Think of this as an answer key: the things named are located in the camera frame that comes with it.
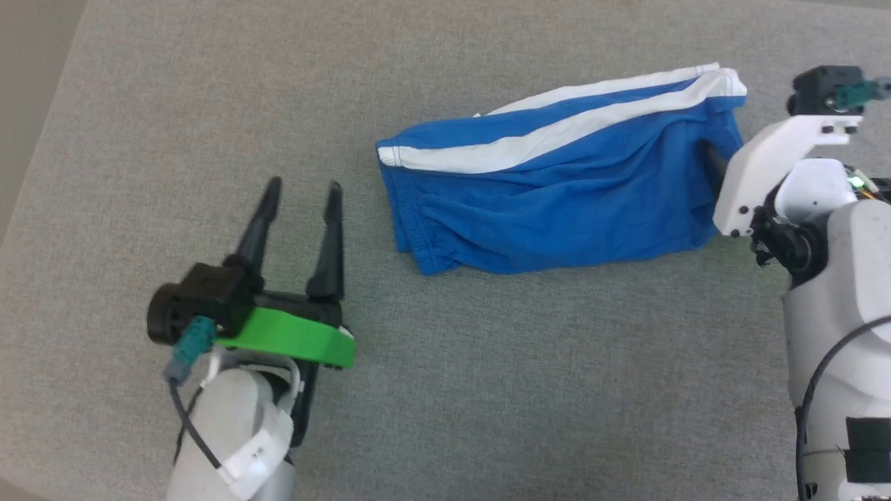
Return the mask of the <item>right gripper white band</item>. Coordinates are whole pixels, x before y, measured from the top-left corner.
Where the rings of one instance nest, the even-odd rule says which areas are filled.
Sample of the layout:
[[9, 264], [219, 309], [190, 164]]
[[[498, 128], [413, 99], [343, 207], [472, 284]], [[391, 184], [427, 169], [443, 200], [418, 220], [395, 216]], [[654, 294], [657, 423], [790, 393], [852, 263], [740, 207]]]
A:
[[715, 143], [700, 139], [699, 157], [717, 200], [717, 231], [749, 237], [757, 207], [801, 224], [854, 203], [844, 165], [808, 156], [816, 146], [848, 145], [849, 130], [860, 121], [862, 116], [792, 116], [755, 134], [730, 162]]

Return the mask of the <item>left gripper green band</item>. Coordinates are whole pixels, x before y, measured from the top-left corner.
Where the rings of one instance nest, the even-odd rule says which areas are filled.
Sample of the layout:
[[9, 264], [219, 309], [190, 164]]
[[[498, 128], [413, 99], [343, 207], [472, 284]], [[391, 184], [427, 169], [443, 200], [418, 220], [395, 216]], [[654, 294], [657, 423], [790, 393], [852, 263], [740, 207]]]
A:
[[[263, 291], [263, 265], [270, 227], [276, 221], [283, 181], [274, 175], [265, 185], [235, 251], [224, 267], [243, 269], [249, 288]], [[345, 242], [343, 190], [332, 181], [326, 198], [325, 231], [315, 272], [306, 283], [306, 297], [298, 293], [265, 292], [233, 338], [219, 337], [215, 345], [231, 349], [287, 356], [295, 360], [350, 369], [356, 357], [356, 340], [343, 324], [340, 301], [345, 295]]]

